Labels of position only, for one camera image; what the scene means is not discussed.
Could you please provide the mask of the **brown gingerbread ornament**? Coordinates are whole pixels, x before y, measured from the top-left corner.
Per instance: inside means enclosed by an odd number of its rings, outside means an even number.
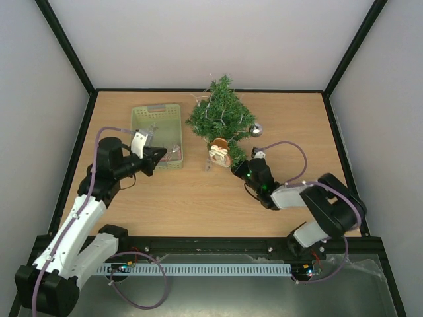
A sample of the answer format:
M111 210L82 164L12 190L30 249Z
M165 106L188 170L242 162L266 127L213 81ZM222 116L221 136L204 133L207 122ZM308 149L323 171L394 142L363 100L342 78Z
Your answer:
M222 138L216 138L209 148L210 160L221 167L229 168L232 165L232 158L229 155L228 141Z

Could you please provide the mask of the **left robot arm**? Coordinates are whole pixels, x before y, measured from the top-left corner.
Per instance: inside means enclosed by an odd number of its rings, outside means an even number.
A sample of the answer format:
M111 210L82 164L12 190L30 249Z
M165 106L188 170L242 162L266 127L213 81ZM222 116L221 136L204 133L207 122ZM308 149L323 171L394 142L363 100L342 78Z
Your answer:
M15 274L20 303L33 314L69 316L81 289L108 258L124 251L128 231L105 225L94 240L84 243L121 189L121 180L138 172L152 176L167 150L152 147L142 133L131 145L117 137L96 139L93 163L81 181L73 207L46 249Z

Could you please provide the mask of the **silver ball ornament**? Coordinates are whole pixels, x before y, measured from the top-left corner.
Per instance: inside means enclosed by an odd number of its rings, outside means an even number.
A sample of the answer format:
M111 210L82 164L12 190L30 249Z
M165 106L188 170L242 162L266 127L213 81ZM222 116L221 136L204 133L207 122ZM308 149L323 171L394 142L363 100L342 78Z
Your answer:
M252 137L260 137L263 134L263 127L259 123L254 123L249 132Z

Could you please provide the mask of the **green plastic basket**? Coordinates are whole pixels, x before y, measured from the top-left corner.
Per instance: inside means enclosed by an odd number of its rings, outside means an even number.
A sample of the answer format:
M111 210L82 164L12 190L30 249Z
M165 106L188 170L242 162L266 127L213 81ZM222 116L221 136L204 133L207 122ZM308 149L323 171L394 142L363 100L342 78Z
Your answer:
M132 109L131 129L146 130L153 122L158 130L153 135L151 146L167 149L162 170L180 170L183 165L182 116L179 104L154 104Z

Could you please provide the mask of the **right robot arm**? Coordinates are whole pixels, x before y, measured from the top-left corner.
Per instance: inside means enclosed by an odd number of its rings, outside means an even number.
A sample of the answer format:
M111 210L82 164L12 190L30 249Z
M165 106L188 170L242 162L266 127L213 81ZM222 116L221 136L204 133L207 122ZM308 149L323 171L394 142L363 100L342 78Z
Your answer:
M308 208L313 220L287 236L289 253L297 259L304 258L316 243L360 227L367 214L364 202L331 173L316 181L282 184L274 180L264 158L245 160L231 172L253 190L253 198L266 209Z

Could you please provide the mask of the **small green christmas tree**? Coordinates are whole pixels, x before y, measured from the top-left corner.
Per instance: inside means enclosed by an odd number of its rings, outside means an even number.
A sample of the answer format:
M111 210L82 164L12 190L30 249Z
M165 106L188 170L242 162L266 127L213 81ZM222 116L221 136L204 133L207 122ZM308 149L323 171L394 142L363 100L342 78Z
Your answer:
M251 137L249 129L256 123L256 116L241 102L228 75L210 84L210 95L194 106L185 124L202 138L208 149L216 138L228 141L232 166L247 158L239 142Z

